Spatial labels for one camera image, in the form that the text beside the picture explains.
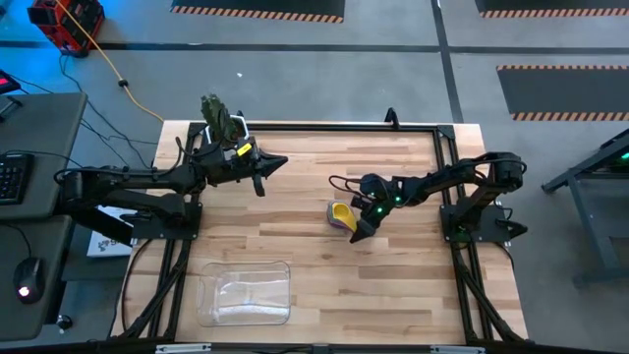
hazard stripe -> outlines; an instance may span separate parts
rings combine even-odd
[[[629,16],[629,8],[489,10],[480,12],[484,19],[554,18],[579,16]]]
[[[629,121],[629,112],[516,112],[518,122],[618,122]]]
[[[287,20],[328,24],[341,24],[345,19],[334,15],[296,14],[269,11],[254,11],[247,9],[207,8],[201,6],[173,6],[170,12],[175,14],[213,15],[246,17],[252,19]]]
[[[502,70],[627,70],[626,65],[498,65]]]

wooden table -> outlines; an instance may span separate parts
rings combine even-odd
[[[164,124],[156,166],[167,168],[174,163],[175,137],[184,141],[189,123]],[[454,127],[461,157],[485,152],[478,125]],[[354,245],[349,244],[348,233],[332,228],[325,219],[330,200],[351,200],[328,184],[329,175],[424,176],[436,169],[430,134],[253,134],[262,149],[287,155],[289,162],[263,182],[264,198],[256,197],[251,180],[203,192],[200,237],[193,243],[188,264],[178,341],[464,343],[450,250],[440,234],[440,194],[420,206],[392,211],[375,237]],[[164,243],[155,241],[147,247],[132,273],[125,299],[129,323],[155,291]],[[509,259],[492,244],[480,244],[478,249],[488,298],[512,328],[526,337]],[[287,324],[198,325],[197,290],[203,266],[273,261],[284,261],[291,269],[292,308]],[[476,302],[471,301],[471,306],[475,329],[481,333]],[[160,333],[169,313],[166,305]],[[119,318],[112,334],[121,332]]]

concrete floor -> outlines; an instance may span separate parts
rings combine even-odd
[[[5,46],[0,47],[0,66],[47,89],[76,90],[59,73],[58,51],[20,48],[24,41],[45,41],[28,23],[29,3],[13,0],[9,14],[0,20],[0,43]],[[530,230],[513,242],[512,253],[531,339],[629,351],[629,282],[573,286],[573,275],[598,265],[569,193],[560,190],[547,196],[539,188],[629,125],[514,122],[495,72],[497,65],[505,64],[626,65],[629,55],[608,54],[629,54],[624,35],[629,17],[484,20],[471,0],[441,0],[436,10],[442,13],[442,33],[447,34],[449,49],[457,52],[450,56],[451,68],[444,68],[439,49],[450,50],[437,35],[441,22],[433,16],[436,1],[347,0],[342,25],[170,14],[169,0],[102,3],[108,16],[99,36],[103,43],[208,44],[203,50],[162,46],[165,50],[108,51],[137,99],[166,119],[200,119],[199,97],[207,92],[218,93],[232,110],[242,109],[250,119],[380,121],[393,106],[404,121],[448,123],[453,121],[451,106],[460,106],[465,123],[482,125],[487,150],[513,151],[529,164],[525,186],[501,199],[515,207],[514,219]],[[321,45],[325,51],[319,51]],[[514,47],[522,54],[507,54]],[[583,55],[560,50],[534,55],[540,48],[575,49]],[[461,53],[465,50],[477,54]],[[453,76],[449,83],[448,71]],[[71,59],[68,72],[130,138],[157,140],[159,124],[129,102],[97,53]],[[85,118],[97,130],[109,132],[90,110]],[[124,142],[115,147],[139,166]],[[144,159],[152,158],[153,146],[138,148]],[[73,158],[96,166],[120,164],[83,129]],[[596,189],[592,193],[592,198],[599,195]],[[104,338],[119,289],[119,280],[73,283],[62,311],[74,317],[75,327],[63,335],[46,327],[33,341],[0,347]]]

floor mat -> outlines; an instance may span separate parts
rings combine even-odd
[[[544,18],[627,16],[627,0],[476,0],[481,17]]]
[[[345,0],[173,0],[177,14],[340,24]]]
[[[500,65],[516,121],[628,121],[626,65]]]

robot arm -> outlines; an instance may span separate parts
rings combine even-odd
[[[489,164],[485,176],[476,170],[481,164]],[[511,152],[489,152],[476,158],[462,159],[426,177],[393,177],[386,181],[376,174],[368,174],[360,180],[360,194],[352,200],[352,207],[361,210],[357,231],[350,242],[355,243],[375,234],[381,221],[399,207],[414,207],[426,201],[433,193],[459,184],[473,183],[476,192],[462,198],[450,215],[451,223],[467,231],[478,228],[483,209],[500,194],[509,193],[522,186],[524,163]]]
[[[62,186],[62,212],[72,215],[97,206],[123,207],[138,210],[143,217],[156,217],[168,227],[180,226],[194,217],[187,207],[185,195],[198,194],[206,185],[215,187],[252,178],[256,194],[263,197],[261,178],[267,178],[288,161],[288,157],[262,151],[253,137],[240,139],[232,149],[213,143],[192,153],[181,152],[189,157],[188,162],[168,170],[106,166],[58,172],[55,179]],[[175,193],[158,197],[132,191],[136,189],[163,189]]]

